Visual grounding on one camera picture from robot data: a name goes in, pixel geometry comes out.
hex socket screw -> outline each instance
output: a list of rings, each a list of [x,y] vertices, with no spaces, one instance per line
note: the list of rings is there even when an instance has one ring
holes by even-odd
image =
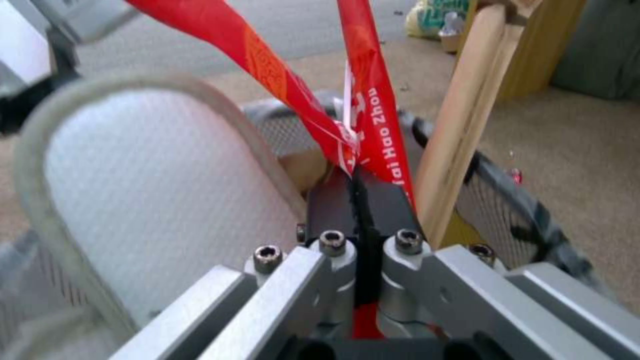
[[[345,253],[347,250],[347,240],[344,234],[338,230],[327,230],[320,234],[319,248],[320,252],[330,258],[335,258]]]
[[[396,250],[405,255],[422,252],[422,235],[414,230],[401,229],[396,233]]]
[[[282,262],[282,250],[275,245],[263,245],[253,252],[253,266],[260,274],[270,274]]]
[[[469,252],[475,255],[480,261],[493,267],[495,264],[495,251],[487,245],[483,243],[475,243],[467,246]]]

